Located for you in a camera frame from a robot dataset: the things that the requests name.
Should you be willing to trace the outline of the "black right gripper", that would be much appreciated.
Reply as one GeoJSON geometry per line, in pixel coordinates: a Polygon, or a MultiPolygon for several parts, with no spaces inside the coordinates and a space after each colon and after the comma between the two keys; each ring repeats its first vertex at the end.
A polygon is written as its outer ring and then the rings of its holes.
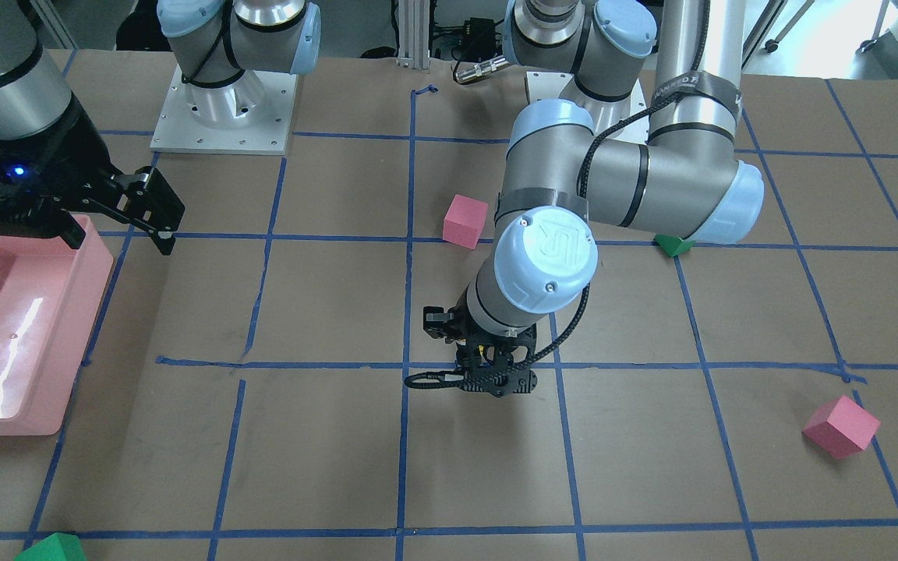
{"type": "Polygon", "coordinates": [[[86,237],[74,213],[100,213],[153,239],[162,256],[175,246],[185,205],[153,166],[124,174],[77,101],[43,132],[0,139],[0,237],[86,237]]]}

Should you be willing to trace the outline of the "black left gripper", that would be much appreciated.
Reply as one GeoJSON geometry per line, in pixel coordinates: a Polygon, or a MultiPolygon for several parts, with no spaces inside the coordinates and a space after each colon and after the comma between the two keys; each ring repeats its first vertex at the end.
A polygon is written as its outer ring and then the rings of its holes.
{"type": "Polygon", "coordinates": [[[506,397],[531,393],[537,386],[537,376],[530,366],[506,372],[535,354],[535,326],[516,337],[500,337],[478,326],[464,305],[451,309],[424,306],[424,331],[434,340],[456,343],[457,367],[450,379],[460,390],[506,397]]]}

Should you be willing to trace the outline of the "green cube near arm base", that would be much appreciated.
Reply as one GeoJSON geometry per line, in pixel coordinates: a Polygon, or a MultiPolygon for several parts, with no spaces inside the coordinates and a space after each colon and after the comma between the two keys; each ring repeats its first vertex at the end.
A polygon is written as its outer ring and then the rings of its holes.
{"type": "Polygon", "coordinates": [[[655,235],[653,242],[659,246],[667,258],[677,258],[691,251],[695,246],[694,239],[671,237],[671,235],[655,235]]]}

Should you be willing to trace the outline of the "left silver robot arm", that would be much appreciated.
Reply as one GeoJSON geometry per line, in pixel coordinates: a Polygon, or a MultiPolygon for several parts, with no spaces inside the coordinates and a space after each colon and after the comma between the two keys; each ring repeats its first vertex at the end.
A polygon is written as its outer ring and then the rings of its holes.
{"type": "Polygon", "coordinates": [[[514,120],[493,248],[452,309],[424,309],[455,369],[407,387],[534,390],[532,365],[587,308],[592,221],[712,244],[749,233],[764,185],[734,156],[742,43],[742,1],[666,1],[659,19],[638,1],[510,2],[506,59],[571,81],[514,120]]]}

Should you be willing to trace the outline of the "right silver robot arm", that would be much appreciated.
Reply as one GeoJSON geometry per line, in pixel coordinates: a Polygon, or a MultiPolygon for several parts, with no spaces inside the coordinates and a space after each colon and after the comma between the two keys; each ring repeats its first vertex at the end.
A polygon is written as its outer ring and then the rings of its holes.
{"type": "Polygon", "coordinates": [[[132,174],[109,150],[14,1],[0,1],[0,237],[86,237],[74,213],[100,213],[170,255],[185,207],[153,166],[132,174]]]}

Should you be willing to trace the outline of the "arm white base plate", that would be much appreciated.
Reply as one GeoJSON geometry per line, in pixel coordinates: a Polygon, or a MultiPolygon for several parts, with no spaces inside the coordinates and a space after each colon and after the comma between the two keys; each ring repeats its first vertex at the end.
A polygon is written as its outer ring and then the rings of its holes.
{"type": "Polygon", "coordinates": [[[635,82],[626,98],[619,101],[601,101],[578,88],[574,76],[570,73],[534,71],[526,73],[526,91],[529,103],[552,98],[574,102],[589,112],[594,120],[595,132],[602,132],[610,125],[637,114],[646,107],[639,81],[635,82]]]}
{"type": "Polygon", "coordinates": [[[175,69],[154,125],[159,153],[284,156],[297,92],[296,75],[247,71],[217,89],[182,81],[175,69]]]}

